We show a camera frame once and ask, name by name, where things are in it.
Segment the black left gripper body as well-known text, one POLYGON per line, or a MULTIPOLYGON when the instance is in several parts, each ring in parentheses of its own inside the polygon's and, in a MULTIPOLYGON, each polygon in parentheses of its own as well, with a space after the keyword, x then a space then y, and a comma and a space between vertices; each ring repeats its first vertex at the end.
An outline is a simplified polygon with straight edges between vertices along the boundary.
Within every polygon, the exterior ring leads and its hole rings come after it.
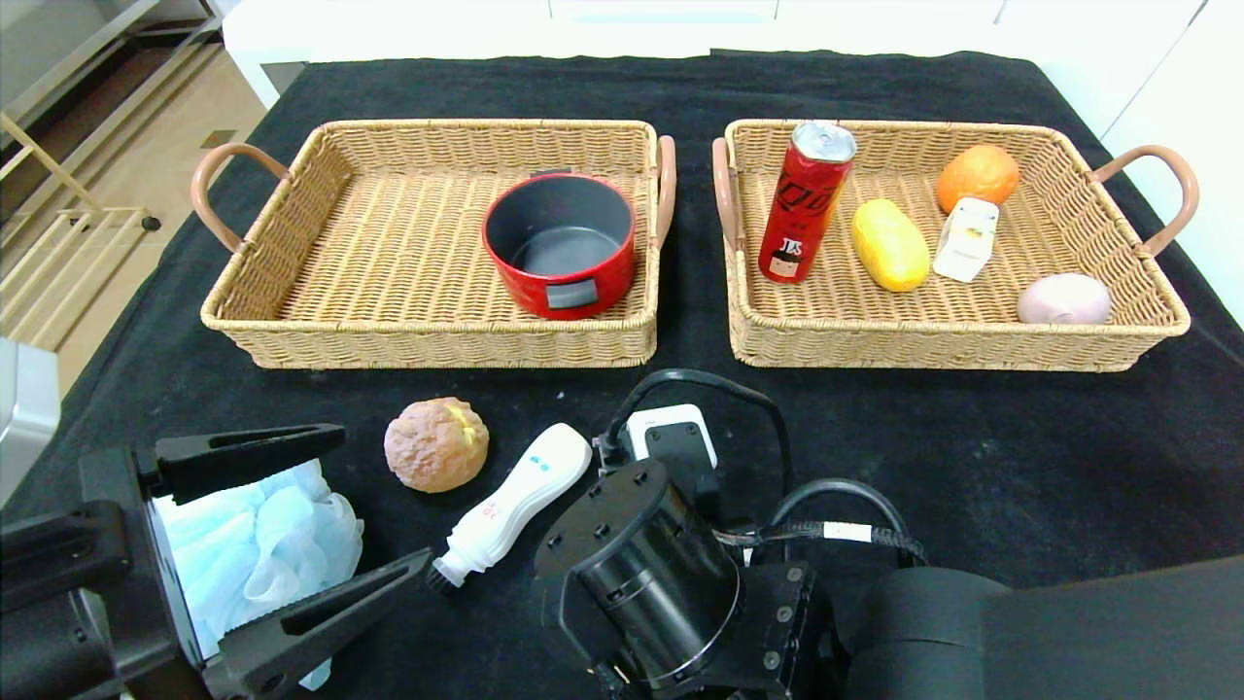
POLYGON ((76 504, 2 528, 5 699, 214 699, 137 453, 76 470, 76 504))

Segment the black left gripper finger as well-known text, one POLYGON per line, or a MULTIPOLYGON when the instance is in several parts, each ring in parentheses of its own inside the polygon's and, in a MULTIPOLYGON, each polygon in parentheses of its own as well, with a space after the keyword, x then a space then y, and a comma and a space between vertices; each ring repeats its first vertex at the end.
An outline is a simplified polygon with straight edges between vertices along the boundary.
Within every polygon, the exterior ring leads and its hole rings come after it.
POLYGON ((137 482, 146 499, 187 504, 306 464, 342 446, 345 438, 337 424, 162 438, 137 453, 137 482))
POLYGON ((226 632, 203 679, 214 699, 280 699, 424 589, 422 548, 226 632))

